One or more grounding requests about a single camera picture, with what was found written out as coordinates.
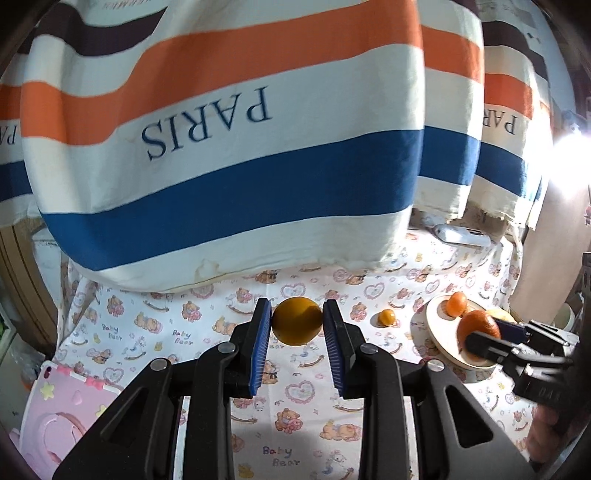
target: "blue stripe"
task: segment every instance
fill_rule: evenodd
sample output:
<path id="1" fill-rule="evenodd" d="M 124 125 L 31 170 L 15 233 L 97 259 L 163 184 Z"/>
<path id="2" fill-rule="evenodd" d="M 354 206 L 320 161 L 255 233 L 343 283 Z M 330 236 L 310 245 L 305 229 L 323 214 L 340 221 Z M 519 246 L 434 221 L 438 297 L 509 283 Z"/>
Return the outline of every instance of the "blue stripe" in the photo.
<path id="1" fill-rule="evenodd" d="M 8 200 L 31 191 L 25 161 L 16 161 L 0 165 L 0 202 Z"/>
<path id="2" fill-rule="evenodd" d="M 470 135 L 425 127 L 420 176 L 471 185 L 479 151 L 480 141 Z"/>
<path id="3" fill-rule="evenodd" d="M 535 199 L 534 199 L 535 202 L 537 202 L 542 197 L 542 187 L 543 187 L 543 185 L 544 185 L 544 179 L 541 178 L 540 179 L 540 183 L 538 185 L 538 190 L 535 193 Z"/>
<path id="4" fill-rule="evenodd" d="M 540 186 L 540 175 L 529 172 L 521 157 L 485 142 L 480 146 L 476 175 L 530 202 Z"/>
<path id="5" fill-rule="evenodd" d="M 367 134 L 216 170 L 106 212 L 43 216 L 64 252 L 97 271 L 278 223 L 399 212 L 413 201 L 422 138 Z"/>

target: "tangerine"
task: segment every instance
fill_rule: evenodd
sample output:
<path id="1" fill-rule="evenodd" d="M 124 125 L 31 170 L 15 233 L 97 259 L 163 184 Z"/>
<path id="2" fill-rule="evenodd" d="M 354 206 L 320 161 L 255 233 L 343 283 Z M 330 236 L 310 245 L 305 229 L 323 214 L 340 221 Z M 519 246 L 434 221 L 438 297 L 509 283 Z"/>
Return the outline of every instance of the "tangerine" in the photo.
<path id="1" fill-rule="evenodd" d="M 286 345 L 300 346 L 311 341 L 322 327 L 322 310 L 313 300 L 292 297 L 282 301 L 273 312 L 273 334 Z"/>
<path id="2" fill-rule="evenodd" d="M 468 299 L 463 292 L 457 291 L 445 304 L 445 311 L 450 317 L 459 317 L 468 305 Z"/>
<path id="3" fill-rule="evenodd" d="M 396 323 L 396 314 L 391 309 L 385 309 L 379 312 L 378 321 L 386 326 L 389 327 L 390 325 L 394 325 Z"/>
<path id="4" fill-rule="evenodd" d="M 482 332 L 495 338 L 501 338 L 499 326 L 484 310 L 472 310 L 466 313 L 457 325 L 457 342 L 460 349 L 465 348 L 466 337 L 472 332 Z"/>

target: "metal screw head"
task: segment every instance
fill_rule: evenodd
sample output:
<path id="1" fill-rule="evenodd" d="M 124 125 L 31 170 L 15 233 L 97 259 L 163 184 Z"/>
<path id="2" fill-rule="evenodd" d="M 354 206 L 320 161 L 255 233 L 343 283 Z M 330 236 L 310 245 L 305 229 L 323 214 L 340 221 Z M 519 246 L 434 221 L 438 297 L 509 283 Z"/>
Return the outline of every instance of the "metal screw head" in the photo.
<path id="1" fill-rule="evenodd" d="M 427 368 L 432 372 L 440 372 L 445 368 L 445 364 L 441 360 L 433 358 L 427 362 Z"/>
<path id="2" fill-rule="evenodd" d="M 165 358 L 157 358 L 156 360 L 152 360 L 150 363 L 150 368 L 155 372 L 160 372 L 168 367 L 168 362 Z"/>
<path id="3" fill-rule="evenodd" d="M 232 342 L 223 342 L 217 346 L 217 351 L 220 353 L 232 353 L 236 351 L 236 345 Z"/>
<path id="4" fill-rule="evenodd" d="M 373 343 L 362 343 L 359 347 L 359 350 L 361 350 L 366 355 L 378 353 L 378 347 L 376 347 Z"/>

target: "pink tablet case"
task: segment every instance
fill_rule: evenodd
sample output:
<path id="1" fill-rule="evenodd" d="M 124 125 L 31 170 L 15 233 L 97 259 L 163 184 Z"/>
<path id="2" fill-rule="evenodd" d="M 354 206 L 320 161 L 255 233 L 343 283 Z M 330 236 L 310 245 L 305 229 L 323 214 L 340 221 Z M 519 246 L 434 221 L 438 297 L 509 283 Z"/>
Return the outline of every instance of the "pink tablet case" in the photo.
<path id="1" fill-rule="evenodd" d="M 41 480 L 51 479 L 61 460 L 118 393 L 69 367 L 43 363 L 27 402 L 19 444 Z"/>

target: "black metal frame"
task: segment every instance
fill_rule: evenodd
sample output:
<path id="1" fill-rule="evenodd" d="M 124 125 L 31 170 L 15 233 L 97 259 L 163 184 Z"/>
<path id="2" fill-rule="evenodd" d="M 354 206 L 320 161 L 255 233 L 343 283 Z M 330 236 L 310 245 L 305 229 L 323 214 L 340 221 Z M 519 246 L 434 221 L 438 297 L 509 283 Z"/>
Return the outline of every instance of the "black metal frame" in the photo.
<path id="1" fill-rule="evenodd" d="M 261 314 L 267 304 L 259 299 L 253 319 L 237 326 L 230 342 L 210 348 L 198 360 L 175 365 L 152 361 L 66 456 L 54 480 L 171 479 L 181 399 L 188 395 L 193 400 L 183 479 L 232 480 L 229 402 L 252 397 L 254 342 L 249 339 L 261 322 L 269 321 Z M 397 361 L 365 343 L 360 328 L 343 321 L 334 300 L 325 302 L 323 311 L 325 332 L 336 332 L 339 355 L 331 363 L 343 366 L 343 398 L 365 400 L 360 479 L 408 478 L 403 396 L 413 402 L 421 478 L 535 478 L 510 439 L 444 363 Z M 97 463 L 96 458 L 111 461 Z"/>

